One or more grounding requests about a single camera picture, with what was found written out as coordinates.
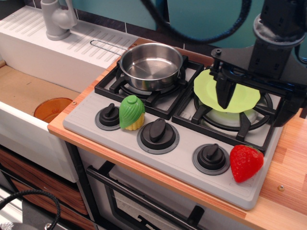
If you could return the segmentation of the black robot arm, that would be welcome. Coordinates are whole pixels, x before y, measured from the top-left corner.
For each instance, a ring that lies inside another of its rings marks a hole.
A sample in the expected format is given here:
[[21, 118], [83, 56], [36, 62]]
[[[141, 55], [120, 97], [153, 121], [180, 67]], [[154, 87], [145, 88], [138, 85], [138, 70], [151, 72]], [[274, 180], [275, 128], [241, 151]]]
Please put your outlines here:
[[226, 109], [236, 84], [279, 96], [272, 124], [282, 127], [307, 106], [307, 69], [292, 55], [307, 33], [307, 2], [266, 0], [253, 32], [253, 46], [212, 51], [217, 101]]

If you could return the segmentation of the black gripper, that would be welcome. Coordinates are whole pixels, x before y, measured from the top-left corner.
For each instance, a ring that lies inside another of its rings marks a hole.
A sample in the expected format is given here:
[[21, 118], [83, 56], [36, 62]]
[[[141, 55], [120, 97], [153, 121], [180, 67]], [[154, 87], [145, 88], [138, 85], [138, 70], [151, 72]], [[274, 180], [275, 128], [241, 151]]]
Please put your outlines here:
[[307, 69], [285, 49], [265, 45], [245, 48], [216, 48], [211, 75], [216, 80], [218, 104], [226, 109], [237, 84], [281, 98], [273, 118], [275, 127], [284, 126], [300, 113], [307, 117]]

